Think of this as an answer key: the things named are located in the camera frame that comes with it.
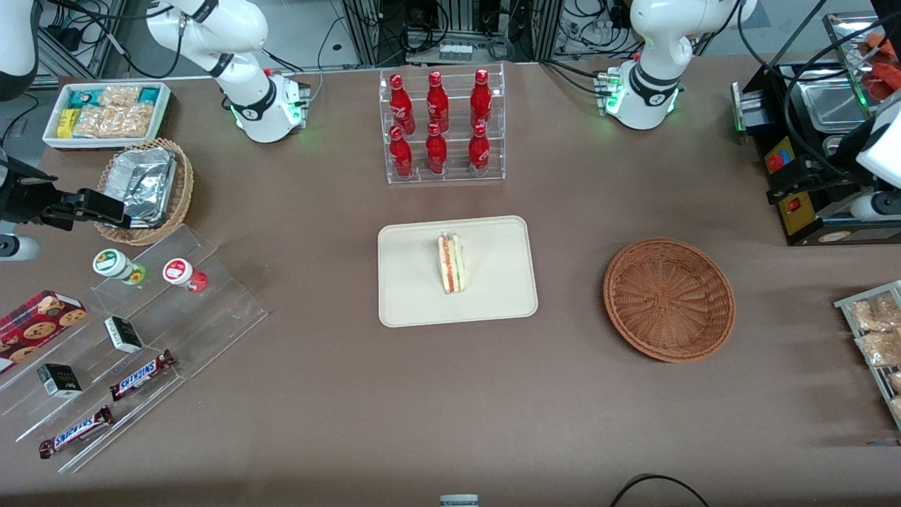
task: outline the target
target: table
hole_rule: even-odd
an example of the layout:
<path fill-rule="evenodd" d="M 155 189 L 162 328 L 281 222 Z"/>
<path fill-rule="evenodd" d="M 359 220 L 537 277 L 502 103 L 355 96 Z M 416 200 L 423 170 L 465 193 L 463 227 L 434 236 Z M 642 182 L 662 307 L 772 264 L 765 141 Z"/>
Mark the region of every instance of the table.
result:
<path fill-rule="evenodd" d="M 654 472 L 712 505 L 898 505 L 901 450 L 864 447 L 897 433 L 830 304 L 899 278 L 897 249 L 784 246 L 732 127 L 729 85 L 756 68 L 697 59 L 672 116 L 635 132 L 507 65 L 507 180 L 453 189 L 386 184 L 375 71 L 327 75 L 309 128 L 271 145 L 235 128 L 211 79 L 170 81 L 168 137 L 196 171 L 187 222 L 271 314 L 75 475 L 0 421 L 0 504 L 583 506 Z M 41 169 L 94 187 L 109 157 L 48 149 Z M 533 317 L 381 326 L 379 229 L 501 215 L 529 226 Z M 89 259 L 111 244 L 91 225 L 27 231 L 44 252 L 0 264 L 0 311 L 99 282 Z M 733 284 L 735 330 L 706 361 L 644 357 L 601 310 L 607 263 L 657 235 Z M 640 501 L 690 496 L 646 483 L 621 505 Z"/>

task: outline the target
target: empty wicker basket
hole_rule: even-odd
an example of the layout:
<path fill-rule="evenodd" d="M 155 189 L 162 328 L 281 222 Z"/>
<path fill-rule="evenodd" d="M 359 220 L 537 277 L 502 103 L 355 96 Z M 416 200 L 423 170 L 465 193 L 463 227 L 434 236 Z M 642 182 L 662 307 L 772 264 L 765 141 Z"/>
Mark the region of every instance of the empty wicker basket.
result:
<path fill-rule="evenodd" d="M 172 182 L 172 196 L 169 198 L 168 207 L 166 209 L 166 222 L 156 229 L 117 229 L 115 227 L 102 226 L 95 224 L 100 234 L 111 241 L 119 243 L 127 243 L 133 246 L 145 246 L 154 244 L 176 230 L 182 222 L 185 221 L 187 209 L 191 205 L 191 191 L 194 189 L 194 170 L 191 168 L 191 161 L 185 156 L 185 152 L 181 148 L 168 139 L 154 139 L 140 144 L 135 144 L 126 151 L 135 152 L 140 150 L 149 150 L 152 148 L 166 148 L 178 157 L 178 166 L 176 167 L 175 181 Z M 113 161 L 110 160 L 106 164 L 106 171 L 100 176 L 100 183 L 97 184 L 98 191 L 104 191 L 106 188 L 106 179 L 110 174 L 110 167 Z"/>
<path fill-rule="evenodd" d="M 604 304 L 632 346 L 670 363 L 704 359 L 735 323 L 729 281 L 694 246 L 666 238 L 630 244 L 604 277 Z"/>

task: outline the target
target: clear acrylic stand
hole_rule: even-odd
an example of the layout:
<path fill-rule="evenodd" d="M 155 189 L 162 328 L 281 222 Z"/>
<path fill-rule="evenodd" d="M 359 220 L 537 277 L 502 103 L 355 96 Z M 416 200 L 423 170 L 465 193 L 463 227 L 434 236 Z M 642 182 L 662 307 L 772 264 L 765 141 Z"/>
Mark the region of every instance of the clear acrylic stand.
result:
<path fill-rule="evenodd" d="M 475 84 L 476 70 L 488 71 L 488 87 L 491 88 L 491 120 L 487 125 L 487 139 L 491 143 L 488 153 L 488 171 L 485 176 L 475 177 L 469 173 L 469 139 L 472 138 L 472 125 L 469 121 L 469 95 Z M 385 145 L 385 167 L 388 183 L 422 184 L 422 183 L 473 183 L 480 181 L 503 180 L 506 176 L 506 116 L 505 116 L 505 76 L 504 65 L 461 65 L 439 68 L 444 89 L 448 92 L 450 102 L 450 130 L 444 133 L 448 144 L 447 169 L 441 176 L 436 176 L 428 167 L 428 156 L 425 151 L 425 140 L 428 136 L 426 127 L 429 114 L 425 98 L 429 93 L 429 80 L 425 75 L 409 75 L 407 69 L 393 69 L 379 73 L 378 105 L 381 112 L 382 140 Z M 391 162 L 388 145 L 391 138 L 388 129 L 394 124 L 391 115 L 391 87 L 387 84 L 392 74 L 400 74 L 404 78 L 404 89 L 413 100 L 413 118 L 416 131 L 406 137 L 413 150 L 414 176 L 410 180 L 397 177 Z"/>
<path fill-rule="evenodd" d="M 77 471 L 266 317 L 267 312 L 232 278 L 214 250 L 203 237 L 181 226 L 134 259 L 147 268 L 141 284 L 127 286 L 107 279 L 89 290 L 82 297 L 89 311 L 82 325 L 58 337 L 55 345 L 32 354 L 27 364 L 10 372 L 14 376 L 3 379 L 4 425 L 19 435 L 17 442 L 34 447 L 35 459 L 43 440 L 109 405 L 115 419 L 112 427 L 92 431 L 48 460 L 60 473 Z M 163 265 L 175 257 L 188 259 L 206 273 L 209 282 L 204 290 L 189 292 L 162 280 Z M 132 322 L 144 344 L 139 353 L 126 354 L 113 347 L 104 327 L 111 315 Z M 177 363 L 113 402 L 109 388 L 166 349 Z M 44 363 L 71 366 L 84 391 L 69 400 L 48 396 L 36 373 Z"/>

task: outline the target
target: snickers bar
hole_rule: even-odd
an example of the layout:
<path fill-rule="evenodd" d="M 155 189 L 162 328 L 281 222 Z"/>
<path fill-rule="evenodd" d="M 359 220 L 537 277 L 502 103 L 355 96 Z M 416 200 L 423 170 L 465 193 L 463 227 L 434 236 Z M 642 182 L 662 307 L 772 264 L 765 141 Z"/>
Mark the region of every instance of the snickers bar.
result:
<path fill-rule="evenodd" d="M 157 373 L 169 368 L 175 362 L 172 354 L 166 349 L 165 352 L 156 356 L 153 361 L 145 364 L 140 370 L 125 377 L 125 380 L 111 387 L 110 392 L 113 394 L 113 401 L 121 400 L 126 394 L 138 389 Z"/>
<path fill-rule="evenodd" d="M 113 413 L 110 411 L 109 407 L 104 405 L 99 412 L 79 422 L 72 428 L 67 429 L 64 433 L 60 433 L 56 438 L 50 438 L 41 442 L 41 446 L 38 447 L 41 459 L 47 459 L 50 456 L 55 455 L 63 447 L 79 438 L 83 438 L 94 429 L 100 428 L 101 426 L 112 426 L 113 423 Z"/>

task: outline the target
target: red bottle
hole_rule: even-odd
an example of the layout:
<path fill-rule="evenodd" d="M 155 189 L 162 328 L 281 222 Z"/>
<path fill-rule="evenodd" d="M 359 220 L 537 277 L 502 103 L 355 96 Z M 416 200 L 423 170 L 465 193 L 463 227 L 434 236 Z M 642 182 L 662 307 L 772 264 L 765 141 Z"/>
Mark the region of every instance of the red bottle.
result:
<path fill-rule="evenodd" d="M 391 152 L 391 161 L 394 163 L 397 177 L 401 180 L 409 180 L 413 177 L 413 153 L 410 145 L 404 139 L 404 131 L 397 125 L 391 125 L 391 144 L 388 150 Z"/>
<path fill-rule="evenodd" d="M 429 121 L 436 122 L 442 132 L 451 128 L 451 109 L 448 106 L 448 92 L 441 84 L 441 73 L 429 72 L 429 95 L 425 98 L 429 108 Z"/>
<path fill-rule="evenodd" d="M 476 124 L 472 129 L 472 139 L 469 140 L 469 173 L 476 178 L 481 178 L 488 172 L 488 151 L 491 144 L 485 137 L 485 131 L 485 124 Z"/>
<path fill-rule="evenodd" d="M 391 115 L 395 118 L 395 124 L 400 125 L 407 135 L 416 132 L 416 122 L 413 119 L 413 101 L 410 94 L 404 89 L 404 80 L 400 74 L 392 74 L 388 79 L 391 83 Z"/>
<path fill-rule="evenodd" d="M 425 141 L 425 150 L 429 153 L 429 171 L 441 176 L 448 161 L 448 144 L 441 135 L 441 127 L 437 122 L 429 124 L 429 138 Z"/>
<path fill-rule="evenodd" d="M 488 124 L 491 119 L 491 90 L 488 88 L 488 71 L 485 69 L 476 70 L 476 86 L 469 96 L 469 107 L 472 110 L 469 119 L 472 128 L 476 128 L 479 122 Z"/>

